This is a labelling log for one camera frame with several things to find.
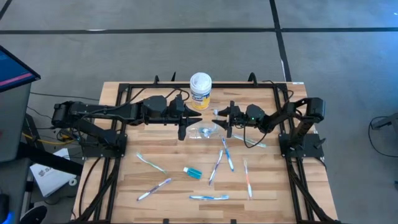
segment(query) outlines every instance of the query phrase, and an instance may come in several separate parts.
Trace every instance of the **computer screen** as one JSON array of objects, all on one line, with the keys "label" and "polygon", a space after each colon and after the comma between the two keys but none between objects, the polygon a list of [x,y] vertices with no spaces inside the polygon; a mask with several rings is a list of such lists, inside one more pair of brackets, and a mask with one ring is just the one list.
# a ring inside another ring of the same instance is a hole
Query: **computer screen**
[{"label": "computer screen", "polygon": [[0,92],[40,79],[40,75],[0,46]]}]

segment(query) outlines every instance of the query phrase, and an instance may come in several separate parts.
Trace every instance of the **gray carpet floor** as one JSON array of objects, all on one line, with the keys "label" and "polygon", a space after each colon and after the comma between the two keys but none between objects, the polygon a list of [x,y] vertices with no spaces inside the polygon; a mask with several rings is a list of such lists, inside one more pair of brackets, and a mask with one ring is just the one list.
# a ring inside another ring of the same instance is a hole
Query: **gray carpet floor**
[{"label": "gray carpet floor", "polygon": [[[6,0],[0,0],[0,8]],[[282,28],[398,27],[394,0],[276,0]],[[1,30],[273,27],[265,0],[13,0]],[[396,223],[398,159],[372,149],[368,124],[398,112],[398,32],[283,33],[294,82],[326,101],[331,191],[346,223]],[[284,81],[275,33],[0,35],[0,44],[41,74],[32,91],[99,98],[106,81],[187,81],[195,72],[215,81]],[[51,115],[68,99],[31,95],[29,106]],[[34,116],[38,127],[49,120]],[[51,131],[40,133],[54,136]],[[376,147],[398,155],[391,127],[372,131]],[[75,194],[76,188],[56,196]],[[73,198],[48,205],[45,223],[70,218]]]}]

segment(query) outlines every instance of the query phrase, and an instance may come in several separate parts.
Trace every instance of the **white lid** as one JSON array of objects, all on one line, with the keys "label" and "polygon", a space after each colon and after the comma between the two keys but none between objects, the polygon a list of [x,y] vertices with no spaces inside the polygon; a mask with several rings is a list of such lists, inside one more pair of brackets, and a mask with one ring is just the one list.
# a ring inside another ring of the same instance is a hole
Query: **white lid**
[{"label": "white lid", "polygon": [[203,72],[192,75],[190,81],[191,90],[198,94],[205,94],[211,90],[211,78]]}]

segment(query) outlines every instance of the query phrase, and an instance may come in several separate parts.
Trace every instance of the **wooden tabletop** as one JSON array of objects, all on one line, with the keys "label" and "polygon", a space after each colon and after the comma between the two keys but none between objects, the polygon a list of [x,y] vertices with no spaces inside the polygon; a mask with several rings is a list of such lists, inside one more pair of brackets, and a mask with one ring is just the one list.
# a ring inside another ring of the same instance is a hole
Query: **wooden tabletop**
[{"label": "wooden tabletop", "polygon": [[[104,83],[101,105],[115,105],[118,85],[118,82]],[[287,83],[287,86],[288,89],[294,91],[292,101],[307,96],[302,83]],[[146,89],[134,101],[152,95],[167,95],[171,91],[170,88]],[[266,148],[256,146],[248,149],[241,140],[227,139],[235,171],[231,171],[224,155],[213,185],[208,185],[218,153],[223,148],[221,139],[217,134],[210,139],[192,139],[190,136],[195,134],[193,128],[213,127],[211,123],[211,120],[215,119],[213,110],[226,108],[230,100],[234,100],[235,105],[241,107],[241,111],[245,111],[247,105],[253,103],[260,106],[267,114],[275,112],[275,99],[271,89],[214,88],[211,92],[210,107],[200,111],[203,121],[188,127],[184,141],[178,141],[178,127],[172,125],[146,126],[142,124],[137,127],[127,127],[128,144],[126,155],[121,160],[112,216],[113,223],[161,223],[164,218],[169,218],[171,223],[229,223],[231,219],[237,219],[238,223],[295,223],[286,164],[284,158],[280,156],[277,140],[280,133],[279,127],[262,141],[267,145]],[[192,108],[190,99],[186,103]],[[97,119],[96,125],[108,129],[111,122]],[[221,129],[219,131],[221,134],[226,134]],[[243,131],[234,128],[233,133],[242,135]],[[246,136],[259,140],[262,134],[257,129],[247,128]],[[136,157],[136,152],[140,152],[145,159],[164,168],[167,174],[140,161]],[[253,189],[252,200],[248,199],[243,159],[248,162],[249,178]],[[94,161],[95,159],[88,159],[85,162],[82,180],[86,179]],[[99,161],[90,175],[83,196],[83,210],[98,192],[103,161],[104,159]],[[194,167],[202,171],[202,178],[196,180],[189,177],[184,173],[184,167]],[[326,214],[337,219],[325,168],[311,158],[304,160],[304,167],[310,193]],[[172,178],[171,183],[144,200],[136,201],[140,195],[169,177]],[[80,195],[82,185],[83,181],[80,182],[78,195]],[[190,195],[215,197],[229,195],[230,199],[197,201],[190,200],[188,198]],[[305,218],[307,216],[300,193],[299,198]],[[79,199],[79,197],[76,198],[73,209],[75,214],[78,214]],[[108,194],[104,197],[101,218],[105,217],[107,201]]]}]

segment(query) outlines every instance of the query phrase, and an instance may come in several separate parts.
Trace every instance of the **paper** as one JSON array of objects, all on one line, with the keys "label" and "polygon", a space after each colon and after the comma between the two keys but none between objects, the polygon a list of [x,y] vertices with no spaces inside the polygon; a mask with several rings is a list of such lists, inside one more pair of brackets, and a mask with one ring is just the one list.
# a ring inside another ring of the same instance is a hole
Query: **paper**
[{"label": "paper", "polygon": [[[70,159],[67,148],[60,149],[59,151],[55,152],[54,155],[64,157],[65,159]],[[43,197],[48,197],[60,187],[68,183],[70,179],[76,177],[76,175],[68,174],[66,172],[62,172],[40,164],[32,165],[30,170],[35,177]]]}]

